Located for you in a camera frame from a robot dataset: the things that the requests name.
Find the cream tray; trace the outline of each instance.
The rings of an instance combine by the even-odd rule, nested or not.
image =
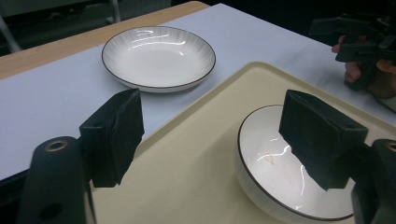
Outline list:
[[[305,91],[369,128],[366,144],[396,128],[266,63],[250,63],[138,147],[121,185],[95,189],[98,223],[281,223],[241,189],[233,154],[252,111]],[[354,223],[349,218],[340,223]]]

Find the white plate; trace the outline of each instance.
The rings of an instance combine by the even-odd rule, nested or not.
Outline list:
[[[164,26],[141,27],[115,35],[105,44],[106,69],[141,91],[182,91],[202,82],[216,55],[201,37]]]
[[[264,212],[291,223],[337,221],[352,216],[353,180],[345,189],[322,189],[291,153],[278,132],[281,105],[260,108],[246,117],[238,135],[238,179]]]

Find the dark background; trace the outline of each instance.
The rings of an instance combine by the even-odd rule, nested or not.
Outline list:
[[[109,25],[108,18],[111,18],[112,10],[108,0],[89,2],[85,5],[70,5],[8,17],[5,21],[21,47],[29,49]],[[122,20],[128,20],[185,2],[188,0],[119,0],[120,15]],[[385,15],[387,12],[387,0],[202,0],[201,2],[210,6],[223,3],[327,45],[334,45],[339,34],[310,36],[308,31],[312,20],[333,18],[343,13],[364,12]],[[7,42],[0,34],[0,56],[9,53]]]

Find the wooden table edge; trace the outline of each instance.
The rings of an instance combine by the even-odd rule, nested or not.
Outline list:
[[[158,25],[207,7],[209,5],[202,2],[190,1],[45,45],[8,54],[0,57],[0,80],[76,54],[85,49],[105,44],[108,39],[122,31],[135,27]]]

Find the white table surface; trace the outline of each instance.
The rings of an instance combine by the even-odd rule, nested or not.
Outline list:
[[[395,114],[366,92],[345,86],[345,68],[331,47],[219,4],[163,25],[205,39],[217,56],[203,83],[175,93],[142,92],[147,137],[245,64],[270,63],[395,125]],[[103,45],[0,81],[0,179],[29,168],[39,144],[78,138],[79,125],[113,94],[127,88],[101,60]]]

